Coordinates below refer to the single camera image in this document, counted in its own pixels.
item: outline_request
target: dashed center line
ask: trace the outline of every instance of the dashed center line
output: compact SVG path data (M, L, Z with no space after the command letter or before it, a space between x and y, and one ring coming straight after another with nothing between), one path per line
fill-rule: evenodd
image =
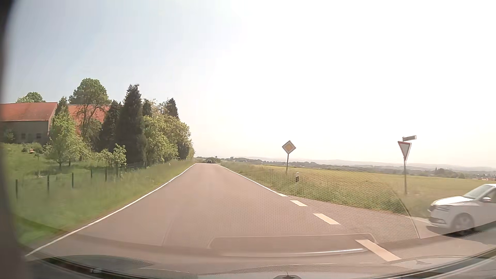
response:
M394 255L393 253L387 251L386 249L380 247L379 245L373 243L372 241L370 241L368 239L356 239L355 241L362 244L363 246L365 246L365 248L369 249L374 254L383 258L385 261L390 262L390 261L395 261L395 260L401 259L398 256Z
M306 207L307 206L306 204L304 204L304 203L302 203L300 201L295 201L295 200L290 200L290 201L294 202L296 205L301 206L301 207Z
M336 222L336 220L334 220L332 218L329 218L329 217L327 217L326 215L324 215L322 213L314 213L313 215L319 217L320 219L324 220L328 224L331 224L331 225L340 225L338 222Z

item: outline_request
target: priority road sign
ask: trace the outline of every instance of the priority road sign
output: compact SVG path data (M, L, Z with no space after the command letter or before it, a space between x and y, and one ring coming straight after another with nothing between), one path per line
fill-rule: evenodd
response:
M398 144L401 149L401 153L403 153L403 160L406 161L408 159L408 154L410 153L410 148L412 147L411 142L398 141Z
M288 142L282 146L282 149L284 149L284 151L289 154L296 149L296 146L290 140L288 140Z

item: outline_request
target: car wheel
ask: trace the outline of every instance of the car wheel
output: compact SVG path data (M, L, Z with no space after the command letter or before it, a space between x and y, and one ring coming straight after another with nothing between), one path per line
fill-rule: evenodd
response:
M453 229L458 235L469 235L474 229L474 220L469 214L460 214L453 220Z

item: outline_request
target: grass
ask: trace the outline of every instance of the grass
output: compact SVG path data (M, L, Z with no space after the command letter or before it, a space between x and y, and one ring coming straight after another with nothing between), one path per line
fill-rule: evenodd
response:
M463 195L485 181L458 178L407 176L408 195L404 195L404 176L365 172L346 172L307 168L252 165L222 162L279 193L346 205L384 210L415 217L428 217L427 208L437 199ZM295 173L300 181L295 183Z
M22 146L6 144L7 185L10 207L15 215L18 241L22 244L44 242L114 211L150 192L193 165L192 160L171 161L146 169L107 173L95 162L76 162L58 170L58 164L23 153ZM38 166L50 175L38 177ZM18 198L15 179L18 179Z

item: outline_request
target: asphalt road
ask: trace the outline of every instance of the asphalt road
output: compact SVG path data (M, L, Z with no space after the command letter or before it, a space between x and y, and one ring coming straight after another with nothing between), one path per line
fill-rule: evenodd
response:
M494 241L443 236L427 226L405 216L288 197L220 165L195 164L134 204L29 257L113 255L205 273L377 264L494 247Z

